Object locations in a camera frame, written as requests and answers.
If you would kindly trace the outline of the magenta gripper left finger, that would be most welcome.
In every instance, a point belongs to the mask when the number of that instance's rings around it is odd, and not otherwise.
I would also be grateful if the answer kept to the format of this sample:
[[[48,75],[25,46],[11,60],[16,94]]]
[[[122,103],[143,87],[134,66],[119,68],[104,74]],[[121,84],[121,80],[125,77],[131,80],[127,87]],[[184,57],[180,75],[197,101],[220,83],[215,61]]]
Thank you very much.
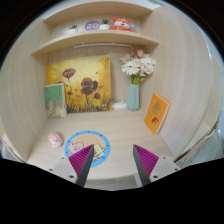
[[[69,162],[77,174],[76,184],[83,187],[94,156],[94,146],[89,145],[69,157]]]

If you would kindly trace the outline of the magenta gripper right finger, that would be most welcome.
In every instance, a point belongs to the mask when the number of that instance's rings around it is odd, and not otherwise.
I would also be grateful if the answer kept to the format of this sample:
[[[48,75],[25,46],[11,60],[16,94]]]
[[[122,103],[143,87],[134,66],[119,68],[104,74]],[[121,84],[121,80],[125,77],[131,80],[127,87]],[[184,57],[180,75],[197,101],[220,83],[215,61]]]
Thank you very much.
[[[159,157],[136,144],[133,145],[133,157],[142,185],[145,186],[150,184],[150,174],[152,173]]]

